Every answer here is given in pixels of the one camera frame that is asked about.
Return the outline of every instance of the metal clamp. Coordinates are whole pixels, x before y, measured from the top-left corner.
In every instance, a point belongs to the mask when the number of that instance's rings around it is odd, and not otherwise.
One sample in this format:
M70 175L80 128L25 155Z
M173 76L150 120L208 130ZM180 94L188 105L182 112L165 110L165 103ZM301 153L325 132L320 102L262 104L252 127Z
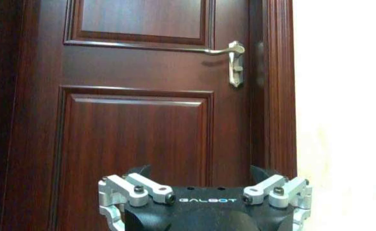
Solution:
M244 188L242 200L246 205L258 205L264 202L264 197L269 194L274 187L285 184L285 178L273 175L254 186Z
M132 185L117 175L104 177L98 181L100 214L106 217L108 227L112 231L125 230L116 204L129 201L133 207L148 203L148 191L141 186Z
M173 204L174 195L172 188L168 185L156 183L137 173L130 173L126 176L126 181L133 185L142 185L154 202L169 205Z
M304 178L293 178L282 187L274 188L269 193L269 204L285 208L290 204L293 210L292 231L301 231L304 221L310 216L312 186Z

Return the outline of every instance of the black screw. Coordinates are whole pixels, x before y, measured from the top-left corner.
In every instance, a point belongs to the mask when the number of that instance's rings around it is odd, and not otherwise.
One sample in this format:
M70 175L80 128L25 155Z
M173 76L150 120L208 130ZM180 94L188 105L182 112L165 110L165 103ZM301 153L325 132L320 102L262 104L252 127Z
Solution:
M274 187L274 188L273 188L273 193L274 193L276 195L282 196L282 195L284 195L284 188L282 188L282 187Z
M174 195L173 194L168 194L165 197L165 203L172 205L174 203Z
M144 192L144 187L141 185L134 186L134 192L136 193L142 193Z
M241 199L245 205L249 205L252 203L252 197L249 195L244 195Z

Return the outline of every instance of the logo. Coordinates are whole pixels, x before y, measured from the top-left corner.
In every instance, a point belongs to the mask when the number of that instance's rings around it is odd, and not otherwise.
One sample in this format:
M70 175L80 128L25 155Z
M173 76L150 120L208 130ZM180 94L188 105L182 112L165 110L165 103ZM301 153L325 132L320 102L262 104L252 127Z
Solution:
M196 199L196 198L190 198L190 199L180 198L180 202L184 202L184 203L186 203L186 202L198 202L198 203L228 203L228 202L232 202L233 203L234 201L236 201L236 199L224 199L224 198L221 198L221 199L209 198L209 199L205 199L205 200Z

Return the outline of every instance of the lever door handle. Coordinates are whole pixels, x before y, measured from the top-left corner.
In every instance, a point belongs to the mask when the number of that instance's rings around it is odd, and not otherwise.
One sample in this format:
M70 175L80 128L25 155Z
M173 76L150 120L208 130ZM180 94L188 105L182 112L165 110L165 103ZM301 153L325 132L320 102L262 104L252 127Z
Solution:
M224 50L204 50L208 55L229 54L229 83L237 88L244 82L242 77L242 54L245 53L245 48L240 42L233 41L229 43L228 48Z
M230 53L230 52L233 52L237 55L244 54L245 48L240 45L240 43L237 41L233 41L232 43L233 44L229 45L229 47L226 49L224 49L224 50L209 50L209 49L206 49L205 53L208 55L220 55L220 54L226 54L226 53Z

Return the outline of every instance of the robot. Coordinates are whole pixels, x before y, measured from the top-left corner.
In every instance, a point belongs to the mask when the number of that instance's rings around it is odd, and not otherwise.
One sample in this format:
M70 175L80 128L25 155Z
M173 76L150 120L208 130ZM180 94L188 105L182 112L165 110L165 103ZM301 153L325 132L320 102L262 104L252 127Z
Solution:
M100 214L110 231L301 231L312 186L250 166L253 186L170 187L152 181L149 166L98 181Z

